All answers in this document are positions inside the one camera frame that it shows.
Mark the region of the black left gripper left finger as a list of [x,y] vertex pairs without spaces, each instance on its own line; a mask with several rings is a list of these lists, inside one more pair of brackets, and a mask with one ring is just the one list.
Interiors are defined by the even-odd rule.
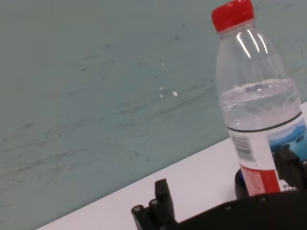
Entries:
[[147,207],[134,206],[131,209],[138,230],[178,230],[175,220],[172,197],[166,179],[154,184],[155,198],[149,201]]

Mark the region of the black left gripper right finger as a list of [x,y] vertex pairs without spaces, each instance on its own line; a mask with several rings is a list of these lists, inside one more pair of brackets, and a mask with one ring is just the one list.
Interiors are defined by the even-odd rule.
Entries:
[[278,149],[274,154],[278,175],[291,187],[298,190],[307,189],[307,162],[289,149]]

